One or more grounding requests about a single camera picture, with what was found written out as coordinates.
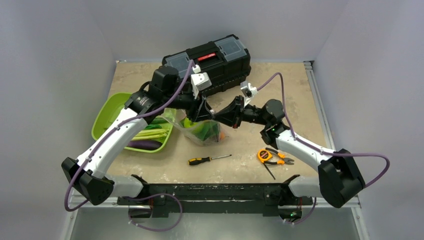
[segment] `wooden table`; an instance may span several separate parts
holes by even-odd
[[[109,96],[133,93],[151,80],[160,63],[118,63]],[[315,107],[308,77],[302,63],[252,63],[248,82],[259,87],[275,72],[284,76],[287,111],[295,131],[325,146],[325,138]],[[237,95],[239,87],[208,97],[215,111],[226,107]],[[255,96],[252,105],[263,106],[269,99],[281,100],[281,82],[275,78]],[[266,147],[261,139],[262,126],[243,122],[238,129],[223,126],[229,137],[212,146],[199,146],[174,128],[168,143],[158,153],[141,153],[124,149],[110,166],[113,175],[136,174],[149,183],[273,183],[283,182],[295,174],[316,176],[317,173],[302,161],[295,159],[294,165],[272,165],[273,180],[257,159],[259,149]],[[231,157],[213,160],[190,167],[187,160],[195,157]]]

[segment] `plastic bag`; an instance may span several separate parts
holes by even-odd
[[[166,114],[165,111],[161,117],[198,145],[207,146],[218,144],[228,137],[228,134],[217,121],[205,120],[201,122],[191,122],[186,118],[186,113],[183,110],[176,110],[174,113],[175,114]]]

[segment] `green plastic bin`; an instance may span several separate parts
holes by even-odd
[[[125,102],[130,98],[131,93],[127,92],[119,92],[114,95],[112,95],[103,105],[100,112],[98,113],[94,125],[91,129],[91,136],[94,140],[97,140],[102,136],[102,134],[112,125],[112,123],[115,121],[115,119],[118,117],[121,110],[124,108]],[[174,109],[165,109],[165,111],[175,111]],[[166,137],[157,138],[155,139],[158,142],[162,143],[162,146],[160,146],[156,150],[143,150],[143,149],[137,149],[133,147],[126,146],[125,149],[136,151],[136,152],[142,152],[142,153],[156,153],[162,150],[168,139],[170,138],[173,125],[170,123],[162,123],[160,124],[163,129],[169,129],[168,134]]]

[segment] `gray wall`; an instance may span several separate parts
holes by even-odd
[[[0,0],[1,239],[57,240],[60,167],[92,139],[114,60],[81,0]]]
[[[257,61],[313,60],[348,0],[86,0],[119,60],[158,61],[234,33]]]
[[[423,239],[424,2],[351,0],[314,64],[336,145],[389,172],[362,191],[373,240]],[[366,181],[382,159],[358,159]]]

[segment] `toolbox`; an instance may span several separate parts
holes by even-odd
[[[162,65],[176,68],[182,79],[190,60],[194,60],[201,71],[206,72],[210,78],[212,86],[201,91],[205,96],[239,86],[252,69],[249,51],[234,34],[165,56]]]

